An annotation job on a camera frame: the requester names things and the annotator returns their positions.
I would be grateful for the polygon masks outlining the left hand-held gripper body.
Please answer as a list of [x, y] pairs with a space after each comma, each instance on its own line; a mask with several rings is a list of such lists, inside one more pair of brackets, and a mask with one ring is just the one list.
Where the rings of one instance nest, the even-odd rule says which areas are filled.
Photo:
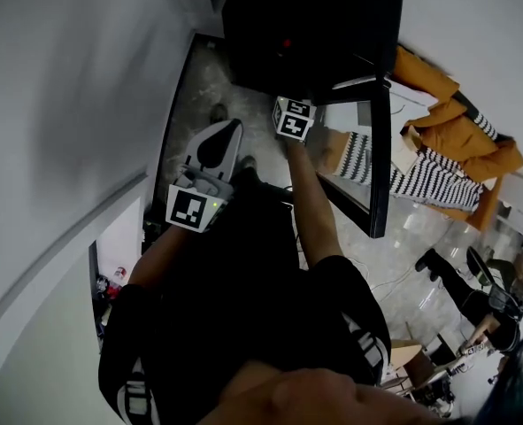
[[197, 233], [208, 231], [225, 210], [234, 188], [195, 167], [180, 165], [176, 181], [169, 186], [165, 221]]

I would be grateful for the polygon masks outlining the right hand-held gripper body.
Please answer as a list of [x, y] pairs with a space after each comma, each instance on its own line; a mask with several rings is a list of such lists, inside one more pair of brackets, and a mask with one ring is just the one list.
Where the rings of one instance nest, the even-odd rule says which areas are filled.
[[303, 142], [314, 123], [316, 110], [310, 104], [277, 97], [272, 113], [276, 134]]

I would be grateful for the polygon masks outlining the black cabinet with glass door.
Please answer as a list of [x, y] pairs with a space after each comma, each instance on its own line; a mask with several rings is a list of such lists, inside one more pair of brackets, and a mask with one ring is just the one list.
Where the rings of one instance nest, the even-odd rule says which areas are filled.
[[[369, 237], [388, 217], [391, 117], [403, 0], [226, 0], [223, 30], [233, 81], [274, 97], [371, 106], [372, 181], [366, 204], [329, 180], [331, 202]], [[292, 45], [283, 49], [281, 43]]]

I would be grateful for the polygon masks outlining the person's right forearm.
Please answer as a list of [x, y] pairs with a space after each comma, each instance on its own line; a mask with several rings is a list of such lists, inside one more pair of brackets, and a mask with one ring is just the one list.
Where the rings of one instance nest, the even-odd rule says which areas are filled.
[[305, 146], [285, 142], [296, 228], [309, 268], [322, 259], [342, 256], [335, 217]]

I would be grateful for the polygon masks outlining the person's left forearm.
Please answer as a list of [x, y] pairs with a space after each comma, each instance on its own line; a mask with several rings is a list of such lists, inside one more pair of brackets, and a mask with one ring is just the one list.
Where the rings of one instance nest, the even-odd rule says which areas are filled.
[[148, 290], [158, 288], [190, 237], [189, 230], [171, 226], [139, 258], [128, 283]]

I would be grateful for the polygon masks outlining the black box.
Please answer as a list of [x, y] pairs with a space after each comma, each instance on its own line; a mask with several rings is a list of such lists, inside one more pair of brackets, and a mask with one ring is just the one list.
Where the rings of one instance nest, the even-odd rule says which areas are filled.
[[146, 244], [153, 244], [162, 235], [162, 224], [152, 220], [143, 221], [143, 241]]

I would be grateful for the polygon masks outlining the white table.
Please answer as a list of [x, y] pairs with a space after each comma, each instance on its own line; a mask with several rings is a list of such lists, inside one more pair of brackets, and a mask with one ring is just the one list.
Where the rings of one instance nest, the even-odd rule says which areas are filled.
[[118, 267], [127, 270], [129, 280], [141, 257], [142, 216], [142, 200], [137, 198], [96, 239], [98, 272], [107, 277], [110, 283]]

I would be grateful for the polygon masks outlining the person's black shirt torso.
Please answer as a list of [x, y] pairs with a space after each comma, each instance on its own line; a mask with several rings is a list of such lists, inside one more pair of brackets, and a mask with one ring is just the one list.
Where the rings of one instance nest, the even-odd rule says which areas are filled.
[[196, 425], [249, 361], [381, 380], [390, 337], [358, 269], [342, 256], [302, 269], [289, 208], [252, 169], [234, 185], [158, 290], [129, 284], [113, 303], [98, 381], [127, 425]]

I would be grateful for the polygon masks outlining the white paper sheet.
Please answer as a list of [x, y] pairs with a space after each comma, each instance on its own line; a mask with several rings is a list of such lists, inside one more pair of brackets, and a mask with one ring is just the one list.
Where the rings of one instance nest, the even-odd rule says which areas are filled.
[[390, 112], [403, 122], [426, 117], [429, 109], [439, 103], [427, 92], [411, 89], [396, 81], [388, 80]]

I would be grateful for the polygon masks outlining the black white striped blanket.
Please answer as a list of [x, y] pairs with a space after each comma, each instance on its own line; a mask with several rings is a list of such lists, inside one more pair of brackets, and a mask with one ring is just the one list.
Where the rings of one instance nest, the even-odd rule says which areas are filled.
[[[372, 172], [372, 138], [351, 133], [334, 175], [369, 186]], [[418, 152], [407, 173], [390, 166], [389, 193], [424, 205], [472, 213], [481, 200], [483, 185], [470, 179], [457, 162], [426, 148]]]

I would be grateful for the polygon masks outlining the orange sofa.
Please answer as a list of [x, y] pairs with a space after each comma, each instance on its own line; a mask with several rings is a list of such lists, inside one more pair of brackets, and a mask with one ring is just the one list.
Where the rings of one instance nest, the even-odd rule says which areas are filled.
[[497, 141], [492, 141], [465, 115], [466, 105], [472, 103], [460, 92], [459, 84], [402, 46], [396, 50], [392, 78], [439, 100], [426, 117], [407, 124], [418, 130], [423, 145], [457, 162], [470, 179], [483, 185], [481, 200], [474, 212], [436, 206], [434, 209], [480, 231], [485, 230], [496, 210], [503, 178], [523, 167], [523, 156], [516, 141], [500, 133]]

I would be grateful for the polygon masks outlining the black white striped pillow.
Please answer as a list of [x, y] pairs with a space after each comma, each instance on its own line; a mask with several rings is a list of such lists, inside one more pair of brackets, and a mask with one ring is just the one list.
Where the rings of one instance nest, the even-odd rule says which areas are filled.
[[490, 124], [488, 119], [480, 112], [474, 105], [466, 105], [465, 115], [492, 141], [496, 142], [499, 134], [496, 129]]

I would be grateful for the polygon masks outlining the black office chair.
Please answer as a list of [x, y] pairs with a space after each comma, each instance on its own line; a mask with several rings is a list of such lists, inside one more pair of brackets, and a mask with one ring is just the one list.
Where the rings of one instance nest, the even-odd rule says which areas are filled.
[[491, 287], [495, 284], [495, 279], [490, 273], [486, 263], [472, 246], [467, 248], [466, 264], [470, 273], [477, 279], [482, 287]]

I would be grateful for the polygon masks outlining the wooden board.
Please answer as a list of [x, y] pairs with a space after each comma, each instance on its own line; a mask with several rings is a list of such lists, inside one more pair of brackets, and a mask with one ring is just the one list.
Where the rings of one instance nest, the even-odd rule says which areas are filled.
[[390, 365], [395, 369], [410, 362], [423, 349], [423, 345], [415, 340], [391, 340]]

